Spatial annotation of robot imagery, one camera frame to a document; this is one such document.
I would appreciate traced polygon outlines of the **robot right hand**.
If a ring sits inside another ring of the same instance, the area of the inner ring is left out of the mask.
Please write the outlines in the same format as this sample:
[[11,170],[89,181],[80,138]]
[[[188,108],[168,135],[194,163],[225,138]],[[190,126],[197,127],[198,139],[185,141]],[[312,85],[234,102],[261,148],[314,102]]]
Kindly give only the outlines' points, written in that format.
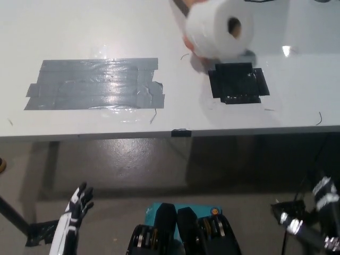
[[313,248],[339,253],[339,194],[331,177],[323,177],[312,189],[315,208],[302,214],[288,209],[303,201],[281,202],[271,206],[278,223],[285,230]]

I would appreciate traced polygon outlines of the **person's bare hand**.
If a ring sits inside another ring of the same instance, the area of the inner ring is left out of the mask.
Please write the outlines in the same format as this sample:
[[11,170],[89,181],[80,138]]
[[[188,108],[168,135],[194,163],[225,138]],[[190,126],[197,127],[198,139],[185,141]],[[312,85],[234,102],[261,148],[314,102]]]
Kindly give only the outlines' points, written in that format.
[[190,42],[187,38],[186,35],[183,35],[183,42],[186,46],[187,49],[189,49],[198,59],[200,60],[206,60],[206,58],[202,57],[202,56],[199,56],[195,53],[194,51],[194,45],[192,44],[192,42]]

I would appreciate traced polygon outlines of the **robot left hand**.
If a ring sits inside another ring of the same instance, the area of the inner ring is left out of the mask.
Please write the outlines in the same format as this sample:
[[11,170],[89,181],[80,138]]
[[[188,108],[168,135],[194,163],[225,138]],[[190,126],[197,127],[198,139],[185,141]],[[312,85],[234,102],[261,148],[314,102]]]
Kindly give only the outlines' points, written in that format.
[[88,210],[94,206],[93,190],[86,182],[77,187],[59,218],[49,255],[77,254],[80,226]]

